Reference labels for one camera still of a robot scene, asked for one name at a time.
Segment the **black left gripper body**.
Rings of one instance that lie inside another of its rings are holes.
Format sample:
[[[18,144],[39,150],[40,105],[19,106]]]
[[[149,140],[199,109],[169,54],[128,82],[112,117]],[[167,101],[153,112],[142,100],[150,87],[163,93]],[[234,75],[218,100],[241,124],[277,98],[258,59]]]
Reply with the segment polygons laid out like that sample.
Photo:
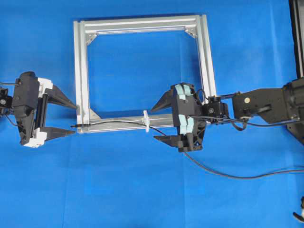
[[[47,89],[53,88],[49,79],[36,77],[32,71],[22,73],[16,80],[12,99],[13,113],[18,125],[20,144],[37,148],[47,139],[47,133],[41,128],[35,129],[34,114],[38,107],[38,100],[43,97]]]

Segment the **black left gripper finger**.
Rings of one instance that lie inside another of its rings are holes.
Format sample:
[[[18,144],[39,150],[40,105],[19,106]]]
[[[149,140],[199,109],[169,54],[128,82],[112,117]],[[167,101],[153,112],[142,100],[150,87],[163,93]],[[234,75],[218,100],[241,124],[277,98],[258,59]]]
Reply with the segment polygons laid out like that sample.
[[[53,85],[53,88],[46,88],[45,94],[48,95],[48,103],[71,108],[77,109],[77,106],[65,96],[65,94],[56,86]]]
[[[71,130],[65,130],[54,127],[41,127],[38,133],[38,142],[44,143],[46,141],[53,140],[56,138],[66,137],[74,133],[75,131],[71,131]]]

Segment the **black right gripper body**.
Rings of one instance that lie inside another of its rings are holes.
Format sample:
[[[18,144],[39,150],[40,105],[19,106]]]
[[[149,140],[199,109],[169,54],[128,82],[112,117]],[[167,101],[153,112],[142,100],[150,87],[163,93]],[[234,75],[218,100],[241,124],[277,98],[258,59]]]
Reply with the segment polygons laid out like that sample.
[[[202,103],[194,90],[194,85],[180,83],[171,86],[171,89],[173,125],[177,128],[177,135],[172,140],[173,146],[177,147],[179,152],[201,150],[205,122],[195,118],[201,115]]]

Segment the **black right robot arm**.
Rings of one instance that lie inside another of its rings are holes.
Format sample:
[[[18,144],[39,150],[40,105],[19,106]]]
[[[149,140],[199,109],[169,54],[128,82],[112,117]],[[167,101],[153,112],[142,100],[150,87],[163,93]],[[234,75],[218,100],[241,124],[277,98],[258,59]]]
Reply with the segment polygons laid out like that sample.
[[[179,152],[202,149],[207,123],[231,123],[243,131],[249,119],[260,116],[267,126],[285,125],[301,143],[304,141],[304,80],[293,80],[282,88],[264,88],[246,93],[210,96],[200,100],[193,84],[180,83],[164,93],[152,111],[171,108],[176,135],[155,136],[155,139]]]

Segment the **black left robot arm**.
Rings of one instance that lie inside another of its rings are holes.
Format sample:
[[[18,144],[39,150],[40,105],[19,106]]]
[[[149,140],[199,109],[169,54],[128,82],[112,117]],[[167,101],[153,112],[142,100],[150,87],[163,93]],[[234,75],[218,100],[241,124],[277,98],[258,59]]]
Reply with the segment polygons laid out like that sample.
[[[22,73],[14,83],[1,85],[14,86],[13,96],[8,95],[7,88],[0,88],[0,115],[15,116],[13,125],[18,128],[22,146],[37,148],[46,141],[75,133],[45,126],[48,104],[76,109],[76,105],[51,80],[36,77],[34,72],[28,71]]]

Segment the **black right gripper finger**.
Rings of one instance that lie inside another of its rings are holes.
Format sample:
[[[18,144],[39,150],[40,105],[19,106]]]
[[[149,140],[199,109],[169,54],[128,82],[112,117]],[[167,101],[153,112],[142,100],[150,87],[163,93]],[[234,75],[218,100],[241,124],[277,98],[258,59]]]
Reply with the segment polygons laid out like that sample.
[[[152,112],[156,112],[162,109],[171,108],[173,92],[165,92],[159,101],[151,109]]]
[[[158,135],[158,136],[154,136],[154,139],[175,148],[188,147],[186,137],[183,135],[167,135],[167,136]]]

